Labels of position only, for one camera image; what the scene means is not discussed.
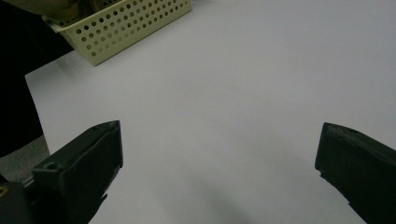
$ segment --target plastic basket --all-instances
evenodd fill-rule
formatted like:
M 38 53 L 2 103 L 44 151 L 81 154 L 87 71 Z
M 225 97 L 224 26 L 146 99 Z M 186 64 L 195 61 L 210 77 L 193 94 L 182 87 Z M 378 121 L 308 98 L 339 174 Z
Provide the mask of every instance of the plastic basket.
M 93 65 L 191 11 L 191 0 L 107 0 L 103 4 L 106 8 L 80 21 L 50 21 L 52 30 Z

